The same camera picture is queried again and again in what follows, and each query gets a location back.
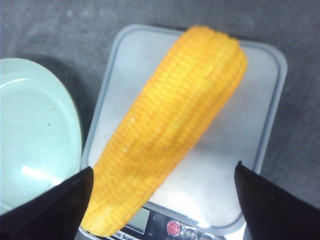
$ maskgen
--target scale platform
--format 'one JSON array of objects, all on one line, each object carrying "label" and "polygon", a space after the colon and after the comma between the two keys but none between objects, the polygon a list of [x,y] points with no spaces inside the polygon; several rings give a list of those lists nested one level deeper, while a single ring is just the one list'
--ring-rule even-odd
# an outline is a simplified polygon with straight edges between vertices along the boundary
[{"label": "scale platform", "polygon": [[[82,168],[95,165],[146,81],[181,34],[131,25],[117,35]],[[228,239],[239,229],[243,235],[245,219],[234,170],[242,161],[260,172],[288,67],[282,53],[270,45],[245,40],[240,44],[248,58],[245,76],[197,145],[125,228],[108,238],[91,236],[80,228],[79,239],[218,240]]]}]

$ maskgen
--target kitchen scale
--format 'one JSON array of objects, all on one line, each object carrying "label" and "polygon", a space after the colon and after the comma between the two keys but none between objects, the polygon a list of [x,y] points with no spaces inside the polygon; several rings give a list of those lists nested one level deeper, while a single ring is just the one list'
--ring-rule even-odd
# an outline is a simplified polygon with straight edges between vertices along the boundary
[{"label": "kitchen scale", "polygon": [[[170,47],[182,34],[131,25],[115,38],[81,167],[94,166],[113,132]],[[238,161],[259,173],[287,74],[274,47],[241,40],[244,78],[196,146],[133,219],[111,237],[79,228],[77,239],[223,240],[243,238],[234,170]]]}]

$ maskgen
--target black object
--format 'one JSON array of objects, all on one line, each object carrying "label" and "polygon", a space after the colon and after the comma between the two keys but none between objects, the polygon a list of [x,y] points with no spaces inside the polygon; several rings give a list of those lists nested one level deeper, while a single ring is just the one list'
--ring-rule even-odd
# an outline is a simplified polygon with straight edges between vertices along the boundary
[{"label": "black object", "polygon": [[241,162],[234,181],[254,240],[319,240],[320,210],[264,179]]},{"label": "black object", "polygon": [[90,167],[0,216],[1,240],[73,240],[93,186]]}]

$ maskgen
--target button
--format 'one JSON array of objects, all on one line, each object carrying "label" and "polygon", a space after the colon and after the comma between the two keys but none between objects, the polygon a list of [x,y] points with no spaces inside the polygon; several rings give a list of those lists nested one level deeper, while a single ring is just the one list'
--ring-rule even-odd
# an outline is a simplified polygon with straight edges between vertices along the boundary
[{"label": "button", "polygon": [[180,225],[176,221],[170,221],[166,225],[166,231],[171,236],[177,236],[180,233]]},{"label": "button", "polygon": [[193,229],[186,229],[183,233],[183,237],[185,240],[196,240],[198,236]]}]

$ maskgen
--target scale control panel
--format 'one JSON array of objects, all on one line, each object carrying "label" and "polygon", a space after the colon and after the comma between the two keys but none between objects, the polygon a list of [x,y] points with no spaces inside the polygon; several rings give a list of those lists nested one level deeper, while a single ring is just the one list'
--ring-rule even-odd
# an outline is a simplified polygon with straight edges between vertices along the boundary
[{"label": "scale control panel", "polygon": [[93,240],[226,240],[187,225],[149,208],[142,208],[121,230],[110,237],[92,236]]}]

